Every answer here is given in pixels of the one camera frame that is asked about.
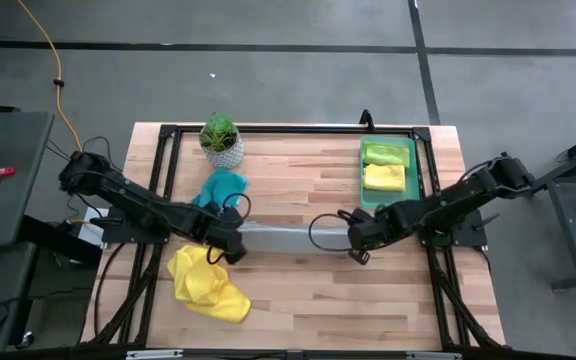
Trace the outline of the yellow microfiber towel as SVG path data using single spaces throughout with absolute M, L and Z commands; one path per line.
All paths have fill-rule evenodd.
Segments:
M 406 190 L 403 165 L 369 164 L 363 169 L 363 186 L 370 190 L 403 192 Z
M 167 263 L 174 297 L 193 312 L 241 323 L 252 303 L 231 281 L 219 262 L 224 253 L 213 247 L 184 245 Z

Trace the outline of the grey microfiber towel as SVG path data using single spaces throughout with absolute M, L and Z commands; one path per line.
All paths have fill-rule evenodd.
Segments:
M 319 254 L 323 250 L 312 244 L 329 249 L 346 249 L 350 247 L 347 228 L 308 226 L 275 226 L 257 222 L 245 222 L 238 228 L 243 235 L 243 244 L 249 252 L 282 253 L 282 254 Z

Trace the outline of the lime green microfiber towel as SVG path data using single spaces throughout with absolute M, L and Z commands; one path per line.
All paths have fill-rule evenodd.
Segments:
M 372 165 L 410 166 L 410 151 L 405 146 L 367 143 L 363 147 L 363 162 Z

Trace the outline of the teal microfiber towel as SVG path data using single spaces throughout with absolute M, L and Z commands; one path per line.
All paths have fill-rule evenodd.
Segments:
M 248 181 L 244 176 L 226 169 L 217 169 L 203 183 L 192 203 L 200 207 L 210 202 L 220 207 L 237 207 L 240 195 L 246 192 L 247 185 Z

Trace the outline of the translucent green plastic bin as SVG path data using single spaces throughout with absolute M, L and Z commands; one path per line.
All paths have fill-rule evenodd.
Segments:
M 369 165 L 363 162 L 363 145 L 367 143 L 381 143 L 394 146 L 405 146 L 410 151 L 410 166 L 406 168 L 406 190 L 403 192 L 370 190 L 363 186 L 363 169 Z M 390 205 L 404 200 L 419 200 L 421 190 L 419 185 L 419 171 L 416 163 L 417 150 L 414 141 L 403 137 L 377 137 L 364 136 L 360 141 L 359 148 L 359 180 L 360 180 L 360 204 L 363 208 L 375 209 L 380 205 Z

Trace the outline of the succulent in patterned white pot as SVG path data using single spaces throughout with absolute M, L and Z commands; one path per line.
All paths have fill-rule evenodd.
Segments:
M 243 141 L 230 115 L 213 113 L 199 133 L 199 143 L 216 169 L 234 169 L 243 160 Z

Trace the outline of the white box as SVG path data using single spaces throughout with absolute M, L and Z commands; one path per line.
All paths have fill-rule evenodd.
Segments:
M 101 249 L 106 249 L 107 245 L 102 241 L 104 230 L 91 223 L 91 220 L 98 216 L 99 214 L 95 209 L 91 207 L 86 209 L 81 222 L 79 222 L 80 230 L 78 238 L 92 245 L 98 246 Z

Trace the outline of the black equipment box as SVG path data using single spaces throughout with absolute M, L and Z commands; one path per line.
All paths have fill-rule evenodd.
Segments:
M 89 265 L 98 264 L 102 255 L 98 246 L 28 215 L 23 216 L 16 239 L 19 242 L 34 243 L 38 247 Z

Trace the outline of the dark grey side table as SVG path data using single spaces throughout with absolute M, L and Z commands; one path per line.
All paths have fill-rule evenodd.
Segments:
M 0 113 L 0 167 L 15 167 L 0 184 L 0 247 L 16 242 L 54 117 L 48 113 Z

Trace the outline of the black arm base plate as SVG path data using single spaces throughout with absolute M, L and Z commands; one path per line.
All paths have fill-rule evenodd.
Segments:
M 106 243 L 161 244 L 170 237 L 170 230 L 148 216 L 130 217 L 111 206 L 105 217 L 93 221 L 103 229 L 102 241 Z
M 460 246 L 479 250 L 486 250 L 488 240 L 485 226 L 495 220 L 498 214 L 483 218 L 481 212 L 476 210 L 468 214 L 461 223 L 458 223 L 451 232 L 425 231 L 421 233 L 420 242 L 424 246 L 448 247 Z

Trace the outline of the black aluminium table frame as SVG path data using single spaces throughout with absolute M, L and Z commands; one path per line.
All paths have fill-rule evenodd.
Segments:
M 124 164 L 125 176 L 148 186 L 159 133 L 164 124 L 137 123 Z M 249 182 L 249 220 L 265 225 L 307 230 L 321 213 L 359 205 L 358 161 L 365 126 L 347 125 L 351 133 L 322 133 L 332 125 L 288 127 L 258 124 L 245 131 L 239 124 L 245 157 L 238 172 Z M 418 136 L 426 194 L 448 187 L 465 170 L 454 126 L 428 130 L 436 174 L 429 176 L 421 134 Z M 212 167 L 195 131 L 182 130 L 172 198 L 191 200 Z M 441 342 L 425 249 L 409 238 L 372 253 L 361 266 L 345 254 L 264 253 L 250 250 L 228 267 L 231 281 L 252 301 L 240 324 L 189 311 L 174 298 L 166 264 L 185 239 L 165 244 L 150 317 L 149 348 L 290 349 L 290 350 L 440 350 Z M 126 297 L 137 246 L 126 244 L 113 259 L 98 301 L 98 331 L 110 321 Z M 476 250 L 457 248 L 454 260 L 464 302 L 488 334 L 504 344 L 504 334 L 487 264 Z

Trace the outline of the silver metal bracket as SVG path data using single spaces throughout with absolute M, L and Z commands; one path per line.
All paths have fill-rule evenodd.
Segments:
M 446 352 L 407 352 L 406 360 L 463 360 L 458 353 Z
M 128 351 L 125 360 L 179 360 L 184 357 L 181 349 Z

